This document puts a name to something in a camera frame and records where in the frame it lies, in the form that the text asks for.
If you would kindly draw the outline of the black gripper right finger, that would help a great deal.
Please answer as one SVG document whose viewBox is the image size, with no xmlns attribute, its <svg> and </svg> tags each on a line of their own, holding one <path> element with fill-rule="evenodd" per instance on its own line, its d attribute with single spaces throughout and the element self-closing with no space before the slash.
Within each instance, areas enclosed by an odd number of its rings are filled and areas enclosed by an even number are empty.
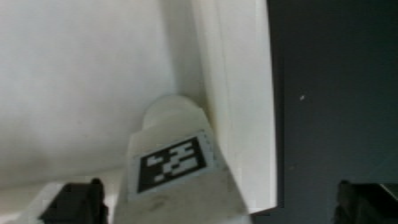
<svg viewBox="0 0 398 224">
<path fill-rule="evenodd" d="M 398 183 L 339 182 L 334 224 L 398 224 Z"/>
</svg>

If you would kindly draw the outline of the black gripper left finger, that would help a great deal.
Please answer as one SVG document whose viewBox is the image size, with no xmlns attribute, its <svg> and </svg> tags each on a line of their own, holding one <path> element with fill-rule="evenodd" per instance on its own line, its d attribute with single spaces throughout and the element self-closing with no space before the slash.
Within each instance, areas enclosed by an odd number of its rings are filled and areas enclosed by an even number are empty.
<svg viewBox="0 0 398 224">
<path fill-rule="evenodd" d="M 67 183 L 41 213 L 43 224 L 108 224 L 105 186 L 98 178 L 89 183 Z"/>
</svg>

